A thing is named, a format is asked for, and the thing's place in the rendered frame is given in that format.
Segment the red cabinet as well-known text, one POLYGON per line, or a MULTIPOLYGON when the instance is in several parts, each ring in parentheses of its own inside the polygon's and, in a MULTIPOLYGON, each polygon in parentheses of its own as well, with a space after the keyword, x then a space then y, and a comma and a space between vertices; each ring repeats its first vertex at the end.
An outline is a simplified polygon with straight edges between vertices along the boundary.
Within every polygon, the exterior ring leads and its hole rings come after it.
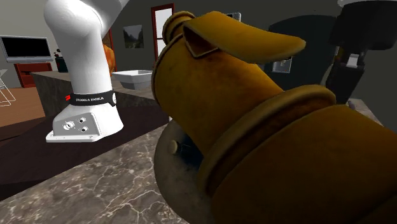
POLYGON ((16 63, 14 64, 14 67, 22 88, 31 88, 36 86, 31 73, 53 71, 49 62, 26 64, 16 63))

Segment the grey round dish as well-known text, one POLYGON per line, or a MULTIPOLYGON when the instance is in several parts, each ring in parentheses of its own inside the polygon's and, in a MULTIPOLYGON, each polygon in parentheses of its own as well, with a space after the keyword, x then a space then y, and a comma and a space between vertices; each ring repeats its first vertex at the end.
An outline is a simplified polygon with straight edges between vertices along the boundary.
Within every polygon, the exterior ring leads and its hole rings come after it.
POLYGON ((175 121, 170 121, 157 142, 154 172, 169 207, 189 224, 215 224, 211 200, 197 188, 202 159, 190 137, 175 121))

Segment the flat screen television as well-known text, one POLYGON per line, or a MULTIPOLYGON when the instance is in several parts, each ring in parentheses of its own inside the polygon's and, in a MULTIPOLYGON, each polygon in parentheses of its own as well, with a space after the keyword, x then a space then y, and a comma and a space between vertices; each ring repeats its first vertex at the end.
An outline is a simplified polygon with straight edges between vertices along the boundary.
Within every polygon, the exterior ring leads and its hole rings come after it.
POLYGON ((0 35, 0 46, 8 63, 51 62, 47 38, 0 35))

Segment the white sink basin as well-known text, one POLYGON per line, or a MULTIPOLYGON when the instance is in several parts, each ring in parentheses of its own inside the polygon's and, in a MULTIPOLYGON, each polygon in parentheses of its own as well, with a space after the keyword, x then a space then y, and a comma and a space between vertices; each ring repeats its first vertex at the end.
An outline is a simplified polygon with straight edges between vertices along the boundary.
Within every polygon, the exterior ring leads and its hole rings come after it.
POLYGON ((151 85, 152 71, 150 70, 117 71, 112 75, 127 89, 140 90, 151 85))

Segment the landscape wall picture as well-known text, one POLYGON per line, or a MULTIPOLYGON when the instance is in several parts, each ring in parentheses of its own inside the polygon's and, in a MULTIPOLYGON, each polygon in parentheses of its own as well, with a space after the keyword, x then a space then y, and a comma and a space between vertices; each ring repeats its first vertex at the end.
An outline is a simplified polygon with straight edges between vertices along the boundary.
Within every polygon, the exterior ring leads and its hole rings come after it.
POLYGON ((123 27, 123 38, 126 48, 144 48, 143 26, 130 25, 123 27))

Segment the small pale wall picture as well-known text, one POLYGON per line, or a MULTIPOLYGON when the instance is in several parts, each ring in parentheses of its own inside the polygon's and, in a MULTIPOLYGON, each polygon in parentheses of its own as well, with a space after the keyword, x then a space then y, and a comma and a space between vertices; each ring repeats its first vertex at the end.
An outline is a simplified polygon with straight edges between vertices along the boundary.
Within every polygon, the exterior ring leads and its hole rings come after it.
POLYGON ((288 59, 276 61, 273 63, 272 72, 288 74, 290 73, 291 70, 291 63, 292 63, 292 57, 289 57, 288 59))

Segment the orange round object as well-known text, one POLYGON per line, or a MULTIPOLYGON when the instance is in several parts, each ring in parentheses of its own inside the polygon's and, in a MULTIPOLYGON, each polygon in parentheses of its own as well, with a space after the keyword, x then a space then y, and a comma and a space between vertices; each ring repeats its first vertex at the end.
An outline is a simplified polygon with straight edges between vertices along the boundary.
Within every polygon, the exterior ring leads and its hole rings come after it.
POLYGON ((109 73, 110 73, 110 76, 112 76, 111 73, 115 70, 115 67, 116 67, 115 53, 110 47, 108 47, 105 44, 103 44, 103 48, 104 48, 104 53, 106 56, 108 67, 109 67, 109 73))

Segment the yellow brass jug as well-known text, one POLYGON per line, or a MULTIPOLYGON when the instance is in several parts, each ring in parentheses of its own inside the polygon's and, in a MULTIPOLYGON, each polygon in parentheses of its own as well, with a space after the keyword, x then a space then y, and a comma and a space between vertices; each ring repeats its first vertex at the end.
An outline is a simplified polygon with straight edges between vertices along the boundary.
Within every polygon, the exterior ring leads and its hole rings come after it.
POLYGON ((220 50, 195 58, 204 42, 172 16, 153 95, 203 154, 216 224, 397 224, 397 134, 321 85, 283 90, 220 50))

